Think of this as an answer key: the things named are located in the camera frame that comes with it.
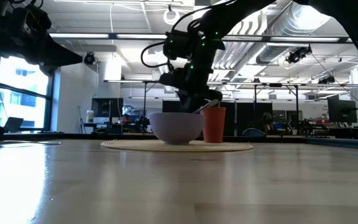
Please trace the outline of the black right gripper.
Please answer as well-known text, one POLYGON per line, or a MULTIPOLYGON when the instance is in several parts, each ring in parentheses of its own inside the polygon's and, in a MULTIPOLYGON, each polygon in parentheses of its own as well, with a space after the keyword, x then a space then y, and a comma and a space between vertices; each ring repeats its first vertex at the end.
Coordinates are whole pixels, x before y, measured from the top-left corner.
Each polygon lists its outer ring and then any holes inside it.
POLYGON ((211 72, 210 69, 199 71, 194 65, 187 63, 183 68, 175 68, 163 73, 158 82, 177 89, 181 112, 200 113, 201 110, 210 106, 211 100, 223 99, 220 91, 209 88, 207 84, 209 72, 211 72), (204 100, 207 101, 195 110, 195 102, 204 100))

